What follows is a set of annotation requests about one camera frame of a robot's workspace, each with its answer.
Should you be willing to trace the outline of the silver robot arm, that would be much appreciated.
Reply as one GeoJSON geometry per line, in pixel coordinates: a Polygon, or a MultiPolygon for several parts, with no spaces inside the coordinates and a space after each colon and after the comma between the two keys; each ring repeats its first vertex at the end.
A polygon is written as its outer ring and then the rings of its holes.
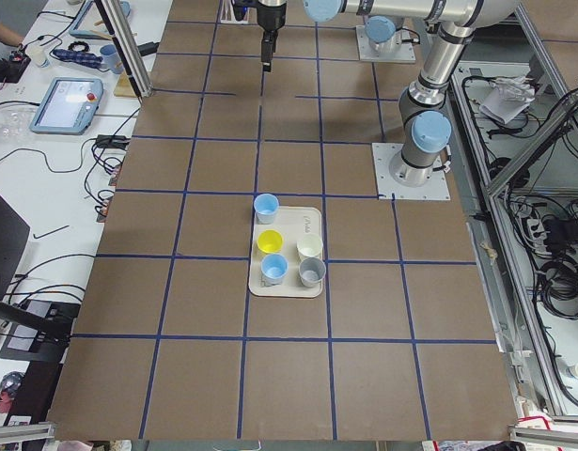
{"type": "Polygon", "coordinates": [[[370,48],[377,54],[396,51],[402,43],[405,19],[392,16],[369,16],[365,23],[365,34],[370,48]]]}
{"type": "Polygon", "coordinates": [[[418,78],[399,99],[405,131],[400,154],[389,164],[391,177],[412,188],[423,186],[433,165],[449,141],[452,126],[440,111],[445,91],[465,46],[478,28],[506,19],[517,1],[304,1],[308,17],[315,23],[328,22],[340,13],[358,16],[419,18],[438,23],[434,39],[418,78]]]}

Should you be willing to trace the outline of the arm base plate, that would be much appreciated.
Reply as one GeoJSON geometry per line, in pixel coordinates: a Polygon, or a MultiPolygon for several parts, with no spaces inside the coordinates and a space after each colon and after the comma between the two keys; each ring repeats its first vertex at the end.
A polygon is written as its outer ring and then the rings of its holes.
{"type": "Polygon", "coordinates": [[[408,30],[399,30],[387,42],[377,44],[370,40],[363,25],[355,27],[359,60],[365,62],[386,62],[413,64],[414,42],[417,38],[408,30]]]}
{"type": "Polygon", "coordinates": [[[432,168],[415,169],[401,158],[401,143],[373,143],[372,155],[380,199],[449,201],[445,171],[437,157],[432,168]]]}

